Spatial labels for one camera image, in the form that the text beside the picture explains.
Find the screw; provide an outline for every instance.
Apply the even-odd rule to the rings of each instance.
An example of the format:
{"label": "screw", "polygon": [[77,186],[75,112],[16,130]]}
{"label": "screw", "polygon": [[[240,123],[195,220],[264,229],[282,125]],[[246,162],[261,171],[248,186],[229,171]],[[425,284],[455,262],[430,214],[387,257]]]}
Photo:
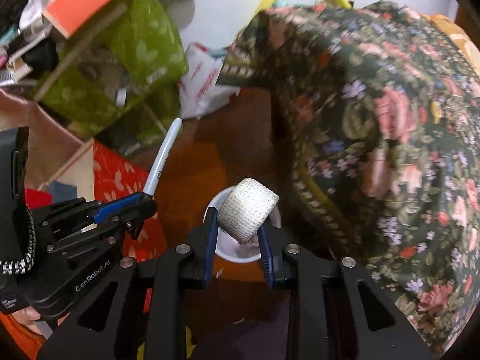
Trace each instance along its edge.
{"label": "screw", "polygon": [[356,261],[351,257],[344,257],[342,258],[342,264],[347,268],[353,268],[356,264]]}
{"label": "screw", "polygon": [[187,244],[180,244],[175,248],[175,250],[177,251],[177,253],[185,254],[190,251],[190,246],[188,246]]}
{"label": "screw", "polygon": [[120,266],[122,268],[130,268],[134,264],[134,259],[132,257],[124,257],[120,260]]}
{"label": "screw", "polygon": [[285,250],[290,254],[300,253],[300,246],[297,244],[289,244],[285,247]]}

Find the dark green floral cloth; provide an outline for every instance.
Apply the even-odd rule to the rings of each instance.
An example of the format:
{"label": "dark green floral cloth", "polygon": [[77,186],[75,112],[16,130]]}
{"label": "dark green floral cloth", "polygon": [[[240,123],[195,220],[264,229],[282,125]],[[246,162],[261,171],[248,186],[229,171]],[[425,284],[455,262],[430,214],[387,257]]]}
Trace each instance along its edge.
{"label": "dark green floral cloth", "polygon": [[270,89],[297,197],[441,356],[480,298],[480,82],[457,47],[392,2],[272,8],[219,83]]}

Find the white bowl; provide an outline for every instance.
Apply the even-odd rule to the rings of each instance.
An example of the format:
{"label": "white bowl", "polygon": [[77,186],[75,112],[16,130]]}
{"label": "white bowl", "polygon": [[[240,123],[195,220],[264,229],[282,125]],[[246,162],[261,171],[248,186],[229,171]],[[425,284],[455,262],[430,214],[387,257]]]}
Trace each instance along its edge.
{"label": "white bowl", "polygon": [[[210,203],[208,203],[208,207],[215,207],[217,210],[219,210],[220,206],[234,188],[235,186],[229,187],[222,192],[217,193]],[[280,211],[278,210],[277,206],[275,206],[270,213],[270,219],[273,226],[282,227]],[[221,227],[218,227],[217,248],[215,249],[215,254],[220,256],[222,259],[231,261],[232,263],[251,263],[253,261],[257,261],[261,259],[262,256],[260,255],[260,248],[257,246],[258,240],[255,240],[255,238],[256,235],[253,237],[254,246],[251,244],[243,245],[223,231]]]}

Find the orange sleeve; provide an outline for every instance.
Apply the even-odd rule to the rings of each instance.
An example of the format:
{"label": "orange sleeve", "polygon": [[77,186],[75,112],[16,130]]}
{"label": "orange sleeve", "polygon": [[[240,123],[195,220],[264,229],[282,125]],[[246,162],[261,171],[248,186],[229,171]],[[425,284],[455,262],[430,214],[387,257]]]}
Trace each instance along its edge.
{"label": "orange sleeve", "polygon": [[20,325],[11,315],[0,313],[0,322],[28,358],[35,360],[38,351],[45,342],[44,337]]}

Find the white cohesive bandage roll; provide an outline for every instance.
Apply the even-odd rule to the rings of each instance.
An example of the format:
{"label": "white cohesive bandage roll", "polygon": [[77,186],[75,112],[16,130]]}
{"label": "white cohesive bandage roll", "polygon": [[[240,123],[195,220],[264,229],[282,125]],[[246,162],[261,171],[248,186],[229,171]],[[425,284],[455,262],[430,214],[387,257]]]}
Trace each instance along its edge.
{"label": "white cohesive bandage roll", "polygon": [[247,243],[277,203],[277,194],[256,180],[245,178],[218,210],[218,225],[239,243]]}

